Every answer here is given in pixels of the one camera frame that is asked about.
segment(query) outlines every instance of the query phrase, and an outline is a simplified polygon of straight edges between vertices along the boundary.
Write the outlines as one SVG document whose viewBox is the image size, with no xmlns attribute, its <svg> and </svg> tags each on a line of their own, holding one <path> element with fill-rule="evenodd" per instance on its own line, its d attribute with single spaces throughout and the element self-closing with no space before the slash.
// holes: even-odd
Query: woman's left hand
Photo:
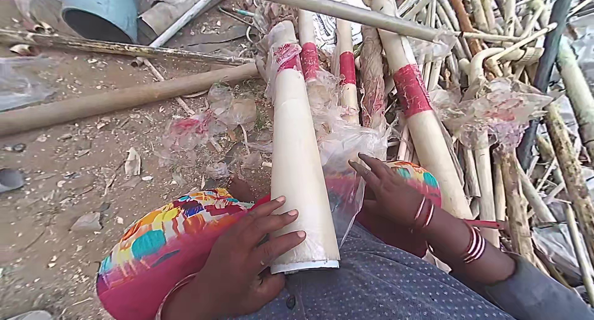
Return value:
<svg viewBox="0 0 594 320">
<path fill-rule="evenodd" d="M 285 276 L 264 270 L 305 240 L 305 232 L 296 231 L 260 244 L 266 234 L 297 219 L 297 210 L 272 214 L 284 203 L 285 197 L 279 197 L 258 206 L 220 236 L 204 268 L 174 292 L 161 318 L 210 320 L 251 314 L 278 296 Z"/>
</svg>

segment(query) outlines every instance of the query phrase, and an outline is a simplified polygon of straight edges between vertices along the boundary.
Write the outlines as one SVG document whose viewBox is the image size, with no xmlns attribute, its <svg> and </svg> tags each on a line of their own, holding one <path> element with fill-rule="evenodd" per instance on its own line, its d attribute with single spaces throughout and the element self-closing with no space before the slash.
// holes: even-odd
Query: gray polka dot fabric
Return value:
<svg viewBox="0 0 594 320">
<path fill-rule="evenodd" d="M 512 319 L 434 265 L 355 225 L 339 270 L 287 276 L 281 294 L 240 319 Z"/>
</svg>

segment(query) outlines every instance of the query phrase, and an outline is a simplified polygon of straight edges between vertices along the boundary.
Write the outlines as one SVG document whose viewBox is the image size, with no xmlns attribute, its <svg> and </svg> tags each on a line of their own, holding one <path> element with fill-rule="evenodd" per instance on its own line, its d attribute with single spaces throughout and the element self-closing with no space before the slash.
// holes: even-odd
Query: hand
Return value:
<svg viewBox="0 0 594 320">
<path fill-rule="evenodd" d="M 305 232 L 296 231 L 261 243 L 268 233 L 297 219 L 297 210 L 271 215 L 284 203 L 285 197 L 281 196 L 258 206 L 221 235 L 204 268 L 166 304 L 162 319 L 251 314 L 278 296 L 285 286 L 285 276 L 264 270 L 305 240 Z"/>
<path fill-rule="evenodd" d="M 412 227 L 423 195 L 379 159 L 362 153 L 359 157 L 371 170 L 354 161 L 349 161 L 349 164 L 367 182 L 363 201 L 365 209 L 396 224 Z"/>
</svg>

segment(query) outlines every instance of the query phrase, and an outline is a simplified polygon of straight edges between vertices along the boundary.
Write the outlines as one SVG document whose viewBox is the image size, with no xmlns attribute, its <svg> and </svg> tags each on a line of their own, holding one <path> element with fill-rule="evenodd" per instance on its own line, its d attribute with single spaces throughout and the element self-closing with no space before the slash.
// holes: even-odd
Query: bangle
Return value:
<svg viewBox="0 0 594 320">
<path fill-rule="evenodd" d="M 471 229 L 471 243 L 466 248 L 464 253 L 464 263 L 469 264 L 478 260 L 486 248 L 486 241 L 479 232 L 479 229 L 466 224 Z"/>
<path fill-rule="evenodd" d="M 413 226 L 411 228 L 411 232 L 414 229 L 420 229 L 420 228 L 425 228 L 427 227 L 427 225 L 429 225 L 429 223 L 431 222 L 431 219 L 433 218 L 433 212 L 435 211 L 435 206 L 433 205 L 433 203 L 431 201 L 429 201 L 429 203 L 431 204 L 429 206 L 429 211 L 427 212 L 427 214 L 424 216 L 425 219 L 421 220 L 423 223 L 420 224 L 420 216 L 421 213 L 423 213 L 423 211 L 425 211 L 425 203 L 427 202 L 427 198 L 425 196 L 423 196 L 423 200 L 420 202 L 420 206 L 419 209 L 416 211 L 416 215 L 415 215 L 415 220 L 413 222 Z"/>
</svg>

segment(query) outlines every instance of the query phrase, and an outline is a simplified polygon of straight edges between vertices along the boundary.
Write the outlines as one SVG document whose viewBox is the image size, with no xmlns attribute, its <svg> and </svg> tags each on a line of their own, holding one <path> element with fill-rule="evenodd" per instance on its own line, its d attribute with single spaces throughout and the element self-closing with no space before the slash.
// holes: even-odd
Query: woman's right hand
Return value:
<svg viewBox="0 0 594 320">
<path fill-rule="evenodd" d="M 357 174 L 367 182 L 365 198 L 369 199 L 363 201 L 365 209 L 398 225 L 412 227 L 423 195 L 379 159 L 363 153 L 359 153 L 359 158 L 371 168 L 368 170 L 357 162 L 349 161 Z"/>
</svg>

